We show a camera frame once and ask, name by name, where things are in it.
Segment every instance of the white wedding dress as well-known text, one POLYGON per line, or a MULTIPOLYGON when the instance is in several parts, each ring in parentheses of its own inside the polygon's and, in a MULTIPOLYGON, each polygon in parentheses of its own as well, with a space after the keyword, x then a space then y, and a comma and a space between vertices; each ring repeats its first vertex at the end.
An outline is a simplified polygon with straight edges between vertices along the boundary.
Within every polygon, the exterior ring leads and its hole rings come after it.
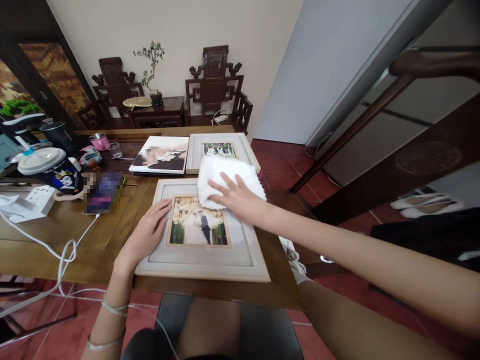
POLYGON ((183 238, 184 244, 208 245, 204 232, 200 228, 201 223, 200 217, 195 218, 195 216, 193 216, 191 213, 189 216, 187 216, 183 222, 183 226, 185 228, 185 236, 183 238))

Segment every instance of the phone screen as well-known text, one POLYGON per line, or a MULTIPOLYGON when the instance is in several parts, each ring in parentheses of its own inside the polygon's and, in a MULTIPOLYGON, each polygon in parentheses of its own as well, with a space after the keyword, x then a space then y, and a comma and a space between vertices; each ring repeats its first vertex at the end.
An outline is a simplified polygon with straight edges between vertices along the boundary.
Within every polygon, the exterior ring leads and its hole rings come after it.
POLYGON ((106 172, 99 174, 94 181, 93 189, 86 196, 84 214, 109 214, 111 213, 120 197, 120 191, 124 186, 122 173, 106 172))

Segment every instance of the silver bracelet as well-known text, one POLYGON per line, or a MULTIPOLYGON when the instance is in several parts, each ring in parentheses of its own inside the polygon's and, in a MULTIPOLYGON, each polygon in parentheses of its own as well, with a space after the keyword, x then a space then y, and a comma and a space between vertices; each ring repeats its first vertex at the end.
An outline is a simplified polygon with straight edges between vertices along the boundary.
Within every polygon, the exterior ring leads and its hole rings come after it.
POLYGON ((101 305, 105 308, 108 309, 108 311, 110 311, 112 314, 116 314, 116 315, 120 315, 120 316, 123 316, 124 318, 127 317, 127 313, 125 312, 120 312, 120 310, 125 310, 125 309, 128 309, 129 307, 129 304, 127 305, 123 305, 123 306, 118 306, 118 307, 113 307, 113 306, 110 306, 107 304, 107 301, 105 300, 105 295, 106 294, 103 294, 103 300, 101 302, 101 305))
POLYGON ((100 352, 100 351, 105 351, 105 350, 108 350, 108 349, 111 349, 113 348, 115 345, 117 345, 118 343, 120 343, 124 336, 125 336, 125 331, 127 331, 127 328, 125 327, 123 329, 123 332, 121 333, 121 335, 119 337, 117 337, 115 340, 109 342, 109 343, 106 343, 106 344, 103 344, 103 345, 95 345, 93 344, 91 341, 90 341, 90 335, 88 335, 88 337, 86 338, 86 346, 92 350, 93 352, 100 352))

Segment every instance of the finger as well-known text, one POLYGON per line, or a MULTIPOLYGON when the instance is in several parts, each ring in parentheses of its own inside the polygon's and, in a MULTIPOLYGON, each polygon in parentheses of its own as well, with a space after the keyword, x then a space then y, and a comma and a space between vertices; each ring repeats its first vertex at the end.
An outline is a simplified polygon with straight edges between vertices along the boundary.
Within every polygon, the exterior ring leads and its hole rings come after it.
POLYGON ((244 188, 245 187, 245 183, 244 183, 244 180, 242 179, 242 177, 240 175, 235 175, 235 179, 236 179, 236 183, 238 184, 238 187, 239 188, 244 188))
POLYGON ((210 195, 208 197, 208 200, 212 200, 213 202, 216 202, 217 204, 220 204, 220 205, 225 205, 224 197, 220 195, 210 195))
POLYGON ((156 202, 146 211, 145 216, 147 217, 151 216, 152 214, 156 213, 159 209, 164 208, 165 206, 170 204, 171 201, 172 199, 166 198, 166 199, 163 199, 162 201, 156 202))
POLYGON ((228 175, 226 173, 221 172, 220 176, 223 179, 223 181, 225 181, 225 183, 228 185, 228 188, 230 190, 233 190, 237 187, 237 185, 228 177, 228 175))
POLYGON ((169 203, 167 206, 165 206, 162 209, 159 209, 157 212, 153 213, 151 215, 151 218, 154 220, 155 224, 160 221, 161 218, 165 216, 170 210, 172 209, 172 204, 169 203))
POLYGON ((223 187, 222 185, 219 185, 217 184, 215 181, 213 180, 208 180, 208 185, 210 185, 212 188, 214 189, 217 189, 218 191, 220 191, 223 195, 227 195, 229 193, 229 189, 227 189, 226 187, 223 187))
POLYGON ((165 226, 167 225, 169 221, 169 218, 167 216, 162 217, 161 220, 158 222, 155 232, 153 233, 153 236, 156 237, 157 239, 160 239, 162 237, 162 234, 165 230, 165 226))

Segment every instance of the hand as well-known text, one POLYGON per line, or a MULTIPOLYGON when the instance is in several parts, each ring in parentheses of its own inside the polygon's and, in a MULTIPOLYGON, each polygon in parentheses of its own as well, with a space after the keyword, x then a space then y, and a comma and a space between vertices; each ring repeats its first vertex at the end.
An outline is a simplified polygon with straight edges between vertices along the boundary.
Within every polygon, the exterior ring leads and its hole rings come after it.
POLYGON ((220 176, 225 180, 228 188, 208 180, 208 185, 221 191, 223 194, 223 196, 212 195, 209 199, 217 204, 226 206, 240 220, 259 226, 268 213, 268 208, 272 205, 251 192, 240 175, 235 177, 238 185, 224 172, 220 173, 220 176))
POLYGON ((142 216, 135 230, 121 248, 115 266, 122 271, 133 271, 140 260, 150 255, 157 247, 172 209, 172 199, 164 199, 152 205, 142 216))

